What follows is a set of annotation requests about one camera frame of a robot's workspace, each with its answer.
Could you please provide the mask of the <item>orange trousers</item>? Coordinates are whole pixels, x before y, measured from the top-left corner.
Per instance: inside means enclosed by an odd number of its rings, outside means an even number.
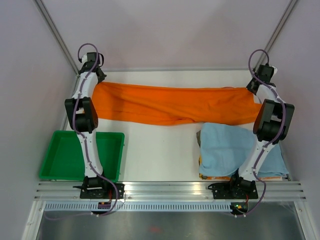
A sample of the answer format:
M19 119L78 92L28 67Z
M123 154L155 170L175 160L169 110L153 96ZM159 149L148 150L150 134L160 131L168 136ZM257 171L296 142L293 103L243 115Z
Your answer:
M100 119L175 126L252 123L261 104L244 87L175 88L99 83L92 101Z

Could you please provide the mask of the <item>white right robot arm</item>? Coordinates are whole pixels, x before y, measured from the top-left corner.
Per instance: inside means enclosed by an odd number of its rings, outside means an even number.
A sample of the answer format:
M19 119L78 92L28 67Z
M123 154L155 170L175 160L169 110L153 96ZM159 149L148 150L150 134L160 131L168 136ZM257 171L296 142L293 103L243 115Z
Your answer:
M236 172L240 180L250 185L258 179L270 151L286 138L295 112L295 106L285 102L271 83L276 71L272 65L261 64L246 87L261 103L253 125L255 137L251 153Z

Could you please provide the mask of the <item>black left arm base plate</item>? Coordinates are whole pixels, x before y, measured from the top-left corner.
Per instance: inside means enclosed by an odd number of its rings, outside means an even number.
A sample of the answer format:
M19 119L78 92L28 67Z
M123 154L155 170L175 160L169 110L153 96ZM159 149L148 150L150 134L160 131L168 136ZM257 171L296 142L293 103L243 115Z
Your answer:
M123 199L125 193L125 185L123 183L115 183L116 190L112 184L106 183L103 188L94 187L85 189L83 186L73 186L74 189L80 189L81 199Z

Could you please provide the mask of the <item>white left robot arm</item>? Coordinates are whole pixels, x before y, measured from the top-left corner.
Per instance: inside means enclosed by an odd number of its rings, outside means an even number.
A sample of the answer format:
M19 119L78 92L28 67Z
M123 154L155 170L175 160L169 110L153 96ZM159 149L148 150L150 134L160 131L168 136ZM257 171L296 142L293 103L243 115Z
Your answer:
M83 192L91 190L93 195L102 199L108 195L109 186L102 178L104 170L96 140L99 120L91 96L96 85L106 77L100 69L104 57L100 53L88 52L79 60L83 64L79 71L80 81L73 96L64 101L64 106L69 125L78 137L83 154L84 179L79 188Z

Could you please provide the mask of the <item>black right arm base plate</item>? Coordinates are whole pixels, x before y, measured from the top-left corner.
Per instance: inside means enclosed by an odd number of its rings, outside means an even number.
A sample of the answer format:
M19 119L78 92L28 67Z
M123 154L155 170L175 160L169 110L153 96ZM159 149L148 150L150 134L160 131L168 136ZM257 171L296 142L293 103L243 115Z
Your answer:
M211 190L215 200L246 200L258 199L256 187L231 186L228 182L216 182L210 184L208 189Z

